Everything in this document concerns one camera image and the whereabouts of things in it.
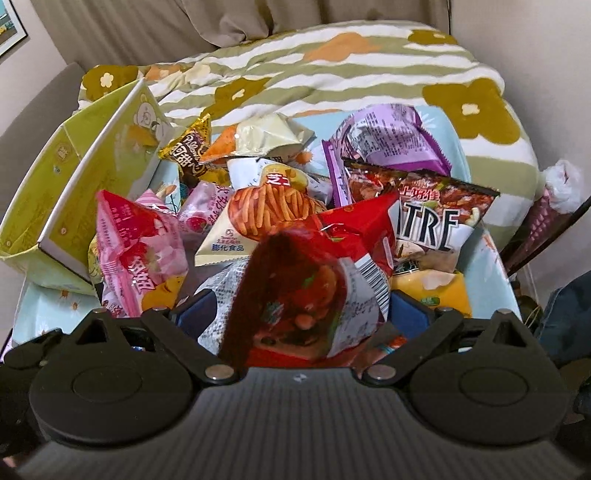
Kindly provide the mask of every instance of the blue plastic part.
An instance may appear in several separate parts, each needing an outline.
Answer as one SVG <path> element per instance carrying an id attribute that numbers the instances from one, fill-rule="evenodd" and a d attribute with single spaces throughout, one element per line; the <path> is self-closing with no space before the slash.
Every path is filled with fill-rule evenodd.
<path id="1" fill-rule="evenodd" d="M 389 321 L 400 333 L 411 340 L 429 328 L 434 312 L 400 291 L 390 294 Z"/>

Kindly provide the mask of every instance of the gold snack wrapper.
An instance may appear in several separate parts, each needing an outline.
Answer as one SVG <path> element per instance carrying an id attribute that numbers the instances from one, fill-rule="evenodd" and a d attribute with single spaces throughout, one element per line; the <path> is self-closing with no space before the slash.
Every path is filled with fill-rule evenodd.
<path id="1" fill-rule="evenodd" d="M 209 115 L 197 118 L 179 137 L 171 140 L 158 155 L 162 159 L 175 161 L 181 172 L 181 183 L 192 189 L 200 180 L 210 181 L 228 187 L 228 172 L 201 162 L 203 153 L 211 143 L 212 129 Z"/>

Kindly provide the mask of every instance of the snack pile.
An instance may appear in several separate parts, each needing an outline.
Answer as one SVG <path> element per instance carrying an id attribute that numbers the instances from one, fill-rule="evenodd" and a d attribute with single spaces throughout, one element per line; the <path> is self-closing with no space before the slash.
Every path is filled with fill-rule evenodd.
<path id="1" fill-rule="evenodd" d="M 313 137 L 272 113 L 212 143 L 199 118 L 160 152 L 178 169 L 178 213 L 150 190 L 100 192 L 89 270 L 103 305 L 139 316 L 174 307 L 181 288 L 211 290 L 217 313 L 195 340 L 236 368 L 357 372 L 406 341 L 384 334 L 399 313 L 391 291 L 471 315 L 456 263 L 498 193 L 451 178 L 454 159 L 410 106 L 350 115 L 322 144 L 330 177 L 294 161 Z"/>

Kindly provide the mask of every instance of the bed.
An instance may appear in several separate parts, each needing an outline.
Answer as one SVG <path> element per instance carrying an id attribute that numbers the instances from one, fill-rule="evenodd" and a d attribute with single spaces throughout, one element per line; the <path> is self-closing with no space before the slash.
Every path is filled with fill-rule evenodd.
<path id="1" fill-rule="evenodd" d="M 178 132 L 209 113 L 214 134 L 254 115 L 300 117 L 376 103 L 441 107 L 476 184 L 501 192 L 484 220 L 502 249 L 538 184 L 535 154 L 504 101 L 503 78 L 455 38 L 406 21 L 351 21 L 273 35 L 236 47 L 142 67 L 98 66 L 83 79 L 84 108 L 144 77 Z"/>

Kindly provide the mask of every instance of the beige curtain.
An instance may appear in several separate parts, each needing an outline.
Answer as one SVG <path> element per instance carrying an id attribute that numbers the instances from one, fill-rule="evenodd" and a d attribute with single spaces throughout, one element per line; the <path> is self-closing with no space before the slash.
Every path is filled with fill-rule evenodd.
<path id="1" fill-rule="evenodd" d="M 414 20 L 448 33 L 447 0 L 33 0 L 68 63 L 147 65 L 347 20 Z"/>

